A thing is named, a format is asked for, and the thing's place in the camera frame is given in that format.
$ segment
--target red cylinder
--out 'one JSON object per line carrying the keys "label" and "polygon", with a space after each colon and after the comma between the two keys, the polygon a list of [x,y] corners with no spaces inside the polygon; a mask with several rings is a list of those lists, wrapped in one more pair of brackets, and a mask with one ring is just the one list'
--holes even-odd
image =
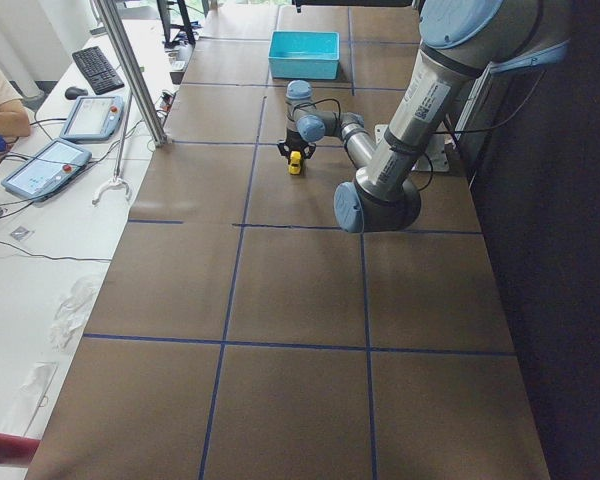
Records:
{"label": "red cylinder", "polygon": [[40,440],[0,433],[0,465],[28,467]]}

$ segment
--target robotic arm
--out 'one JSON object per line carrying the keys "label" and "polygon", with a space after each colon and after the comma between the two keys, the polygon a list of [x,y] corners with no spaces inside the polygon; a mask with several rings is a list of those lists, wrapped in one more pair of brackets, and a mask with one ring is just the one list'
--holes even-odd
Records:
{"label": "robotic arm", "polygon": [[411,82],[377,145],[359,115],[319,110],[307,82],[289,84],[287,138],[278,147],[290,172],[311,157],[315,142],[339,137],[357,168],[335,192],[340,227],[352,233],[408,227],[420,213],[408,175],[462,86],[489,64],[492,72],[518,73],[561,61],[569,17],[569,0],[427,0]]}

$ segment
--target blue bin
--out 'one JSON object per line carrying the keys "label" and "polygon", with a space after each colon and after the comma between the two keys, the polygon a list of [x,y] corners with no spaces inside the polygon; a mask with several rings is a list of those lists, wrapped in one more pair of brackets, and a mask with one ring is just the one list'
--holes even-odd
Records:
{"label": "blue bin", "polygon": [[333,80],[339,61],[337,32],[273,32],[269,49],[273,78]]}

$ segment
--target black keyboard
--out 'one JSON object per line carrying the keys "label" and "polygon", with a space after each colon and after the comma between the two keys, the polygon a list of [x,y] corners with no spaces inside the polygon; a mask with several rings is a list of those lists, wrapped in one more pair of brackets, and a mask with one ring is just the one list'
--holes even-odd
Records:
{"label": "black keyboard", "polygon": [[100,47],[89,47],[73,52],[73,61],[87,79],[96,95],[124,87],[115,69],[104,56]]}

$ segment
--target black mouse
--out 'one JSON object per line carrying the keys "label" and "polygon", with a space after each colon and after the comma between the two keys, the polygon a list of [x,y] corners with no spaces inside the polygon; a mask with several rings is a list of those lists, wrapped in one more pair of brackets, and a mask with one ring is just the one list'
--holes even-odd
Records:
{"label": "black mouse", "polygon": [[89,95],[89,92],[80,87],[69,87],[64,92],[64,98],[67,100],[75,100],[76,98],[84,95]]}

